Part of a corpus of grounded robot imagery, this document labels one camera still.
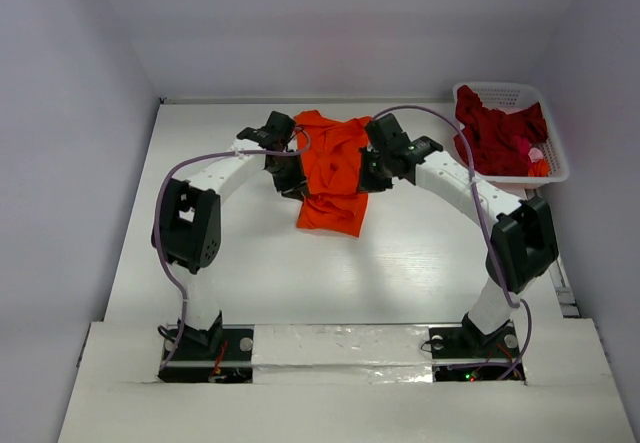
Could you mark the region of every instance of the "white table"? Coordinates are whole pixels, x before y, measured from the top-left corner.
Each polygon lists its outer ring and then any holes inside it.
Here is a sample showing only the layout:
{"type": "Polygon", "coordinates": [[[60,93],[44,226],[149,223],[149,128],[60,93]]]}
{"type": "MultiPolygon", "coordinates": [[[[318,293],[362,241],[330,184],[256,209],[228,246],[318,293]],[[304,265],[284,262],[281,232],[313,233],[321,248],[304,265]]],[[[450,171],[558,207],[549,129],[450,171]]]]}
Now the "white table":
{"type": "MultiPolygon", "coordinates": [[[[149,243],[153,206],[168,169],[225,150],[235,134],[261,126],[271,110],[295,115],[317,108],[347,120],[388,106],[161,107],[105,322],[92,329],[61,441],[134,435],[136,441],[180,435],[199,441],[208,430],[212,437],[224,435],[221,441],[469,441],[471,435],[495,441],[496,434],[513,437],[517,428],[527,430],[522,441],[603,441],[607,435],[609,441],[632,441],[591,322],[563,320],[547,274],[526,295],[534,318],[524,360],[528,387],[145,384],[155,381],[157,370],[155,326],[175,322],[179,313],[178,293],[149,243]],[[465,424],[455,412],[459,405],[465,424]]],[[[452,105],[431,107],[452,116],[452,105]]],[[[453,132],[444,123],[412,111],[397,116],[411,137],[426,134],[455,154],[453,132]]],[[[457,322],[484,284],[486,249],[477,227],[406,182],[370,196],[359,239],[297,230],[299,206],[279,197],[264,173],[223,207],[222,248],[207,277],[218,289],[226,323],[457,322]]],[[[523,320],[515,315],[520,335],[523,320]]]]}

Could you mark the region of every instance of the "orange cloth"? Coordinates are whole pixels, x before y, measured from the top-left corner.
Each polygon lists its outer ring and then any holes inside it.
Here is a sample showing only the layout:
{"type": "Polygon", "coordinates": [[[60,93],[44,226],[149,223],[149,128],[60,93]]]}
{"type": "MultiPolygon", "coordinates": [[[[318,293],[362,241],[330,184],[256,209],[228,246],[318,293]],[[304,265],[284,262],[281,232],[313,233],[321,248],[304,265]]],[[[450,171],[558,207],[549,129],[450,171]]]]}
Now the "orange cloth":
{"type": "Polygon", "coordinates": [[[549,173],[551,173],[551,167],[549,163],[547,163],[547,160],[542,159],[531,165],[527,176],[547,176],[549,173]]]}
{"type": "MultiPolygon", "coordinates": [[[[360,148],[369,143],[364,126],[371,118],[341,123],[313,110],[300,113],[295,120],[311,137],[311,148],[302,154],[310,196],[302,203],[298,228],[360,236],[368,201],[366,193],[357,193],[360,148]]],[[[306,143],[305,136],[298,135],[298,146],[306,143]]]]}

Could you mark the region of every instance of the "screw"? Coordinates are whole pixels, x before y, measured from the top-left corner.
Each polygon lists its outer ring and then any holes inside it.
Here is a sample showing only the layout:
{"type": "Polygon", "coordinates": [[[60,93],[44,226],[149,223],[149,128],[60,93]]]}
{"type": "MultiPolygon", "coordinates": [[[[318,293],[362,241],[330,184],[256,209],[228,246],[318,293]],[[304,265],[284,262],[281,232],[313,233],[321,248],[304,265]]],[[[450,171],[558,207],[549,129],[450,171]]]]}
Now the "screw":
{"type": "Polygon", "coordinates": [[[513,350],[518,347],[518,338],[516,338],[516,335],[507,335],[504,337],[504,344],[507,345],[507,348],[513,350]]]}
{"type": "Polygon", "coordinates": [[[251,351],[253,348],[253,340],[251,338],[243,338],[240,340],[240,349],[242,351],[251,351]]]}

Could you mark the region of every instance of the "white laundry basket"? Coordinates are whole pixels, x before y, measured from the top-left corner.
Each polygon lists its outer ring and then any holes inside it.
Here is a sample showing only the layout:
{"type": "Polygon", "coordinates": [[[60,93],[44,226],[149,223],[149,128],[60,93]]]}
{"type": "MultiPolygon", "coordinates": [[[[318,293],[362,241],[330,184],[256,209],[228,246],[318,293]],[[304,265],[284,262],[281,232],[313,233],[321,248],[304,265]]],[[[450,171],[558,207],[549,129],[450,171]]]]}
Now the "white laundry basket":
{"type": "Polygon", "coordinates": [[[545,177],[530,176],[495,176],[482,175],[479,177],[491,181],[498,186],[511,188],[524,188],[533,190],[547,183],[564,181],[569,177],[569,166],[560,143],[560,137],[556,130],[555,122],[551,116],[549,106],[542,94],[534,87],[518,83],[493,83],[493,82],[469,82],[459,83],[453,88],[453,99],[458,104],[458,88],[467,85],[478,95],[487,108],[497,108],[507,113],[514,110],[524,110],[536,102],[542,107],[542,115],[547,122],[549,138],[541,145],[534,145],[544,154],[551,171],[545,177]]]}

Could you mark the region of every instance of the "gray wall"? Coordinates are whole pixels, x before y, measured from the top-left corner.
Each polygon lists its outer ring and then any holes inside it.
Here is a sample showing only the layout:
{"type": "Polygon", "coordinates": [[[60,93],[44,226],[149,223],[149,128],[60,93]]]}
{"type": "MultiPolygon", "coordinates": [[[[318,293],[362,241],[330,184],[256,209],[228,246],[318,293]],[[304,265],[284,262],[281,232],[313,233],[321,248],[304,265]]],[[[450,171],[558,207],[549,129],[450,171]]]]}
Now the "gray wall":
{"type": "Polygon", "coordinates": [[[640,0],[576,0],[536,68],[571,176],[545,189],[580,308],[640,436],[640,0]]]}
{"type": "Polygon", "coordinates": [[[0,440],[56,441],[157,98],[107,0],[0,0],[0,440]]]}
{"type": "Polygon", "coordinates": [[[450,95],[524,80],[572,0],[111,0],[162,96],[450,95]]]}

